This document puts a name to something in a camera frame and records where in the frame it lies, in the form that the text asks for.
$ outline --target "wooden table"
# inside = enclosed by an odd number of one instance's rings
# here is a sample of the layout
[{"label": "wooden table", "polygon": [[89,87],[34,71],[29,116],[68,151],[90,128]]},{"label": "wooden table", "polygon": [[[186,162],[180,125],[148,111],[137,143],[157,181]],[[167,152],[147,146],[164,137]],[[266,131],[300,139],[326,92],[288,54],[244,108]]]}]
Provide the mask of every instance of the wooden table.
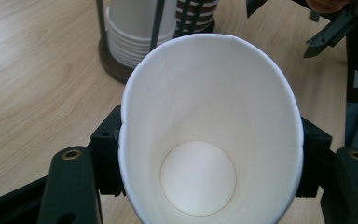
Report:
[{"label": "wooden table", "polygon": [[[290,0],[269,0],[247,19],[244,0],[221,0],[217,33],[264,50],[283,70],[301,114],[343,146],[346,51],[303,59],[322,29]],[[99,62],[97,11],[88,0],[0,0],[0,196],[48,173],[53,155],[85,146],[120,104],[124,85]],[[103,196],[105,223],[140,223],[124,197]],[[281,223],[323,223],[319,199],[295,199]]]}]

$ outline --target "wood grain surface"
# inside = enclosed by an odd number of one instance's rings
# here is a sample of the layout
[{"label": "wood grain surface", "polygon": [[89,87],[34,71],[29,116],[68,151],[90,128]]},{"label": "wood grain surface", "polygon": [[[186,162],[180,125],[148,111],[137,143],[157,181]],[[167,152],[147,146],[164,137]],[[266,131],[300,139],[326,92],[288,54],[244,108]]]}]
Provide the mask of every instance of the wood grain surface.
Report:
[{"label": "wood grain surface", "polygon": [[[221,0],[215,32],[265,51],[285,73],[302,116],[333,136],[332,149],[342,147],[343,41],[303,59],[305,41],[328,21],[309,20],[290,0],[269,0],[250,19],[245,12],[244,0]],[[85,146],[120,104],[124,85],[99,62],[99,33],[95,1],[0,0],[0,196],[46,175],[58,151]],[[104,223],[140,223],[125,197],[103,196],[102,205]],[[295,199],[281,223],[324,223],[319,199]]]}]

